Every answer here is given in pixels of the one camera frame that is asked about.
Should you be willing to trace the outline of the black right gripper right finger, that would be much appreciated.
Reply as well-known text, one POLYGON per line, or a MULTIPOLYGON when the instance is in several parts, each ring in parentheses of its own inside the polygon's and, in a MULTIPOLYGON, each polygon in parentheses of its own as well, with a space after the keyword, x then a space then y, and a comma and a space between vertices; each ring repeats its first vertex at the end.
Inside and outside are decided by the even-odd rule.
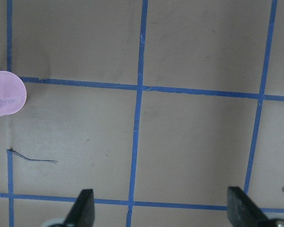
POLYGON ((237 186, 228 187, 228 220, 233 227, 271 227, 272 222, 237 186))

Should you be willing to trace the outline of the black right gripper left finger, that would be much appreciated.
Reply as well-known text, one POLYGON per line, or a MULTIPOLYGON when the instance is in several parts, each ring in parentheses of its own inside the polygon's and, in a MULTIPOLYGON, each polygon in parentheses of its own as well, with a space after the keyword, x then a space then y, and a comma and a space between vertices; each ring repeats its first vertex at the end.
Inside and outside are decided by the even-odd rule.
POLYGON ((95 221, 95 203, 92 189, 80 192, 63 222, 65 227, 92 227, 95 221))

